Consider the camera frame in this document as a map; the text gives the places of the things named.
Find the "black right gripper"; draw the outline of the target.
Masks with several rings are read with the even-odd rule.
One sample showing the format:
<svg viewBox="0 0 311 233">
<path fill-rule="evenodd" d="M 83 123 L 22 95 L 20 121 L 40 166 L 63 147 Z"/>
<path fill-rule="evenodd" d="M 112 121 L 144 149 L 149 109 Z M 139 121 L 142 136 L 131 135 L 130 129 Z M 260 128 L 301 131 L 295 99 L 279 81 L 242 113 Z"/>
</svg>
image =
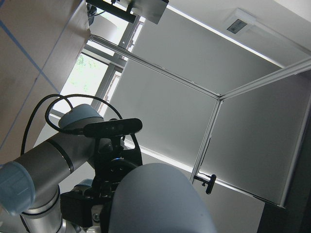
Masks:
<svg viewBox="0 0 311 233">
<path fill-rule="evenodd" d="M 108 139 L 110 150 L 100 149 L 101 139 L 95 139 L 93 162 L 95 177 L 91 187 L 73 190 L 60 195 L 63 219 L 82 228 L 109 228 L 114 194 L 121 180 L 142 165 L 141 151 L 136 137 L 131 136 L 135 147 L 125 150 L 121 136 Z"/>
</svg>

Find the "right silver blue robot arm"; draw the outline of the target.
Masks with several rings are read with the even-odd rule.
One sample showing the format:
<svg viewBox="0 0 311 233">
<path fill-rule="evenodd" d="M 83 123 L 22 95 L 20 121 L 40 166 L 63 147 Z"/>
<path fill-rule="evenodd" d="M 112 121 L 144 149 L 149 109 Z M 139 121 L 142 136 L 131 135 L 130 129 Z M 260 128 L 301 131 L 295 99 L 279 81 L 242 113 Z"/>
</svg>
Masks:
<svg viewBox="0 0 311 233">
<path fill-rule="evenodd" d="M 122 138 L 142 129 L 137 118 L 105 121 L 90 105 L 72 108 L 60 132 L 0 170 L 0 203 L 31 233 L 107 232 L 122 179 L 142 165 L 138 145 Z"/>
</svg>

